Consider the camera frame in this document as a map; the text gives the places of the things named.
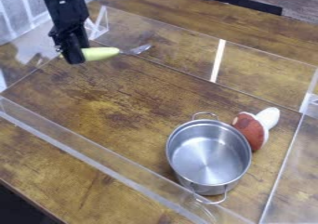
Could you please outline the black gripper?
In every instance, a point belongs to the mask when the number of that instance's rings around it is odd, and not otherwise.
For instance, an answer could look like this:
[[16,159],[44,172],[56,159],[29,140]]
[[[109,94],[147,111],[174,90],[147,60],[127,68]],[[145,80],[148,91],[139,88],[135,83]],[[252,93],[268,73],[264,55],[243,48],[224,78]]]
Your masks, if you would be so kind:
[[83,48],[89,47],[87,32],[83,26],[89,13],[84,0],[44,0],[53,21],[56,34],[77,29],[77,35],[69,33],[61,40],[61,55],[69,64],[84,62]]

